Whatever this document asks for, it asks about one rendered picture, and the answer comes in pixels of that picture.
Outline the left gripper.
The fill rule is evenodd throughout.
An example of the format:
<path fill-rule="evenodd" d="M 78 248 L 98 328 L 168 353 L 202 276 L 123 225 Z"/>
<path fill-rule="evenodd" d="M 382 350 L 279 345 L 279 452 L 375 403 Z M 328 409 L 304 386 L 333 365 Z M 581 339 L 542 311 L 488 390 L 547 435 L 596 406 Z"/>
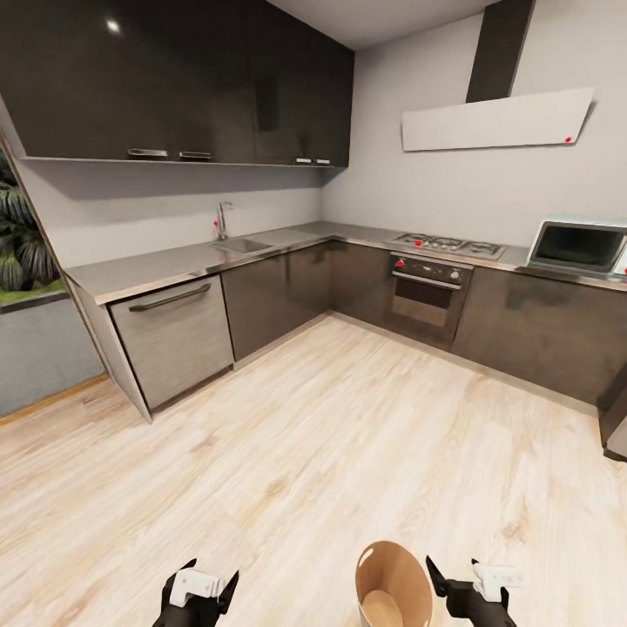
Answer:
<path fill-rule="evenodd" d="M 194 568 L 197 558 L 192 559 L 183 568 Z M 170 576 L 162 589 L 161 615 L 152 627 L 215 627 L 219 617 L 228 612 L 233 593 L 239 581 L 239 571 L 233 575 L 232 580 L 224 588 L 223 593 L 218 597 L 204 598 L 195 595 L 185 604 L 185 607 L 178 607 L 170 603 L 173 583 L 176 575 Z"/>

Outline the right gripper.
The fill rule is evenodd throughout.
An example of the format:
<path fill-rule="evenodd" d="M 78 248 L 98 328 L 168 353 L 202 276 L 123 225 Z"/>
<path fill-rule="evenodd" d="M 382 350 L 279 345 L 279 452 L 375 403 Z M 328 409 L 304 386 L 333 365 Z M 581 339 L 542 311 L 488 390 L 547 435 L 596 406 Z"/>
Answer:
<path fill-rule="evenodd" d="M 474 627 L 516 627 L 508 614 L 509 592 L 501 588 L 501 602 L 487 602 L 482 593 L 473 588 L 473 582 L 447 579 L 431 557 L 426 558 L 428 576 L 438 597 L 447 598 L 451 617 L 469 619 Z"/>

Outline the trash can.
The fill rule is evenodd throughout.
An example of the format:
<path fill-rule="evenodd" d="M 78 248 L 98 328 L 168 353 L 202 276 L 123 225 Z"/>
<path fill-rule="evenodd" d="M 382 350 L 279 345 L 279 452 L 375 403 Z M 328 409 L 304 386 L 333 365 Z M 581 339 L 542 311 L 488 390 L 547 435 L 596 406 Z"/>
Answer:
<path fill-rule="evenodd" d="M 369 544 L 358 558 L 354 586 L 362 627 L 430 627 L 433 622 L 430 576 L 399 543 Z"/>

